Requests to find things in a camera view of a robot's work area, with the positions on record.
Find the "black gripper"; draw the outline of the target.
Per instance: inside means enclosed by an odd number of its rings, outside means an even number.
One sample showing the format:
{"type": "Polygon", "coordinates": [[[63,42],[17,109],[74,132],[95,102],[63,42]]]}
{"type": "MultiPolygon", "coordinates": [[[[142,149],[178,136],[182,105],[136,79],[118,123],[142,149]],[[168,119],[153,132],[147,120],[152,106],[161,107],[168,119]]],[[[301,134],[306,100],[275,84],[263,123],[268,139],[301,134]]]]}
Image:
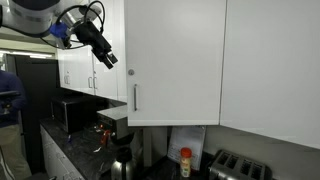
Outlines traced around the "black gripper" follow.
{"type": "Polygon", "coordinates": [[[101,62],[108,69],[112,69],[114,67],[113,64],[118,62],[118,59],[111,51],[111,45],[91,21],[86,21],[76,26],[74,33],[81,43],[92,47],[94,55],[99,60],[102,60],[101,62]]]}

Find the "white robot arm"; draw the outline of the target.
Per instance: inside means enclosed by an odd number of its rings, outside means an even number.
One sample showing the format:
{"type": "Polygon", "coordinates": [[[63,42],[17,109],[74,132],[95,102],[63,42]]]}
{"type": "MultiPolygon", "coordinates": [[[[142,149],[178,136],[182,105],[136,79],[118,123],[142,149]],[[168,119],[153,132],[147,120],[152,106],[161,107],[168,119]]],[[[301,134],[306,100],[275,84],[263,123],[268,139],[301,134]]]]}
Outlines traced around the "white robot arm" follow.
{"type": "Polygon", "coordinates": [[[91,52],[108,69],[118,59],[112,46],[103,37],[106,11],[100,0],[81,3],[77,0],[1,0],[0,27],[41,40],[48,35],[55,43],[48,45],[71,50],[74,35],[80,48],[90,46],[91,52]]]}

